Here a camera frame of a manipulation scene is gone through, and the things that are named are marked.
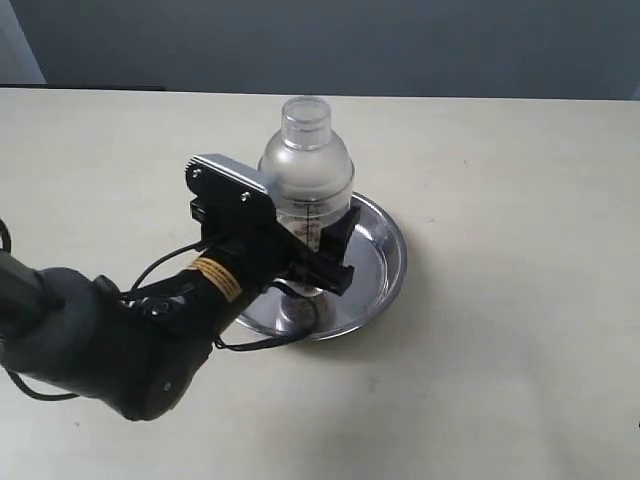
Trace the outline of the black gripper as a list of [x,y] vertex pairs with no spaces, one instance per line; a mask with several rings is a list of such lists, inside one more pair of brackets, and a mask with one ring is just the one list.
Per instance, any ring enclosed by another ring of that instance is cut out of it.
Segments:
[[341,296],[352,284],[355,268],[341,263],[359,207],[321,230],[319,253],[327,259],[277,222],[272,207],[199,195],[190,213],[201,234],[201,253],[187,267],[191,300],[255,300],[278,281]]

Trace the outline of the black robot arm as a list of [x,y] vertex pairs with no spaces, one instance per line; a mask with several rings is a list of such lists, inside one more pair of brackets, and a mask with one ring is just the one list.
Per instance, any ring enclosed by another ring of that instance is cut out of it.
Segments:
[[196,259],[176,275],[121,291],[106,276],[30,268],[1,234],[1,366],[29,391],[37,380],[57,399],[96,399],[130,421],[173,409],[222,334],[261,294],[292,295],[302,282],[340,295],[354,270],[344,264],[359,221],[351,207],[312,250],[281,225],[272,205],[191,204],[201,224]]

